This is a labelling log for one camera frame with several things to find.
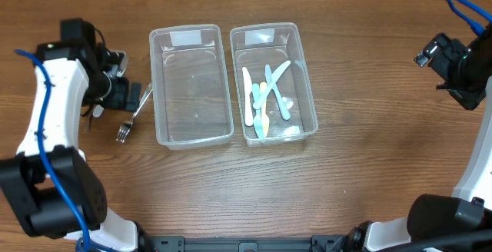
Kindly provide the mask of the dark-handled metal fork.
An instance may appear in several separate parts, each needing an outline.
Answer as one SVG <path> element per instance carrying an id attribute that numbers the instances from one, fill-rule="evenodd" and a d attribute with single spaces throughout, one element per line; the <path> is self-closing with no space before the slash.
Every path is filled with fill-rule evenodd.
<path id="1" fill-rule="evenodd" d="M 82 115 L 85 118 L 85 133 L 88 133 L 91 130 L 92 113 L 94 111 L 94 107 L 94 105 L 91 105 Z"/>

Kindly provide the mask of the white plastic knife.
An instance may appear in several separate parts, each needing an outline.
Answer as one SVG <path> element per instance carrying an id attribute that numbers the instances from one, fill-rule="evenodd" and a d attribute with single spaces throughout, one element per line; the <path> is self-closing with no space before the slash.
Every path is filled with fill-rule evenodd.
<path id="1" fill-rule="evenodd" d="M 254 102 L 256 102 L 257 99 L 260 97 L 260 86 L 259 86 L 259 84 L 254 83 L 252 85 L 252 95 L 253 95 Z M 264 138 L 264 130 L 263 130 L 262 121 L 261 121 L 261 110 L 260 109 L 257 109 L 255 111 L 255 116 L 253 118 L 253 126 L 254 126 L 254 130 L 255 130 L 255 133 L 258 136 L 258 138 L 259 139 Z"/>
<path id="2" fill-rule="evenodd" d="M 250 127 L 253 125 L 253 114 L 251 109 L 251 98 L 252 93 L 252 81 L 249 71 L 246 67 L 242 69 L 243 82 L 244 82 L 244 122 L 245 125 Z"/>
<path id="3" fill-rule="evenodd" d="M 273 87 L 277 84 L 277 81 L 280 79 L 280 77 L 284 74 L 284 72 L 287 70 L 287 68 L 290 65 L 291 65 L 291 61 L 287 60 L 286 62 L 284 62 L 280 66 L 278 66 L 271 73 L 271 82 L 268 84 L 268 86 L 265 88 L 265 90 L 260 93 L 260 96 L 258 97 L 258 99 L 254 100 L 253 108 L 255 110 L 258 110 L 261 108 L 263 103 L 267 100 L 269 93 L 271 92 Z"/>
<path id="4" fill-rule="evenodd" d="M 281 75 L 282 75 L 283 72 L 287 69 L 287 67 L 289 65 L 290 65 L 290 62 L 289 61 L 286 61 L 285 63 L 281 64 L 278 68 L 276 68 L 275 71 L 280 70 L 281 71 Z M 265 65 L 264 73 L 265 73 L 266 82 L 268 83 L 268 85 L 270 85 L 271 82 L 274 79 L 270 65 Z M 283 98 L 281 96 L 280 90 L 278 89 L 278 86 L 277 86 L 278 79 L 279 78 L 277 78 L 276 81 L 274 82 L 274 85 L 272 87 L 272 90 L 274 91 L 274 95 L 276 97 L 276 100 L 277 100 L 277 103 L 278 103 L 278 108 L 280 110 L 281 116 L 282 116 L 282 118 L 284 120 L 287 121 L 287 120 L 289 120 L 291 118 L 291 114 L 290 114 L 290 112 L 289 112 L 289 110 L 288 110 L 285 102 L 283 101 Z"/>

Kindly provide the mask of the yellow plastic knife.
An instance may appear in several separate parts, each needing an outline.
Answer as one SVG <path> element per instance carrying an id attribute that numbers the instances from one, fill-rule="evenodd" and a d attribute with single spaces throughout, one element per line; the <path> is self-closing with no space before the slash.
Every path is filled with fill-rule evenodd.
<path id="1" fill-rule="evenodd" d="M 263 81 L 260 83 L 260 92 L 263 93 L 265 89 L 267 88 L 268 84 Z M 268 131 L 269 131 L 269 126 L 270 126 L 270 119 L 267 115 L 267 101 L 264 101 L 263 105 L 261 106 L 261 125 L 263 129 L 263 134 L 264 137 L 266 138 L 268 136 Z"/>

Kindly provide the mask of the white plastic fork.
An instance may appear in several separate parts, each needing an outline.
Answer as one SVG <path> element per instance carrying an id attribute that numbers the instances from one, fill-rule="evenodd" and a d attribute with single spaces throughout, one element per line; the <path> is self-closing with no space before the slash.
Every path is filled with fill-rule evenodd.
<path id="1" fill-rule="evenodd" d="M 96 105 L 93 112 L 92 112 L 92 117 L 93 118 L 99 118 L 104 111 L 104 108 L 101 105 Z"/>

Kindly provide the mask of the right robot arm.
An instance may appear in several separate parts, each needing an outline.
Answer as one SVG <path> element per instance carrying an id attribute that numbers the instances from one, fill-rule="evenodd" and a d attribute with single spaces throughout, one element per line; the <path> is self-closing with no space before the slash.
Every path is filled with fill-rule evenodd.
<path id="1" fill-rule="evenodd" d="M 485 104 L 463 173 L 448 195 L 422 194 L 405 217 L 366 221 L 334 251 L 489 251 L 491 249 L 491 27 L 465 45 L 439 33 L 417 54 L 463 109 Z"/>

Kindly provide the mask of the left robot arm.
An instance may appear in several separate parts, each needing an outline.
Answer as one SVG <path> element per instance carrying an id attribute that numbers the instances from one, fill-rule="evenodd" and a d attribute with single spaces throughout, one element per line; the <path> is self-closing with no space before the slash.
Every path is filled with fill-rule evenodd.
<path id="1" fill-rule="evenodd" d="M 37 81 L 26 134 L 1 162 L 1 189 L 30 237 L 65 238 L 78 251 L 151 251 L 141 226 L 108 207 L 102 182 L 78 145 L 79 123 L 94 107 L 133 112 L 141 85 L 125 76 L 123 51 L 81 18 L 60 24 L 60 39 L 27 54 Z"/>

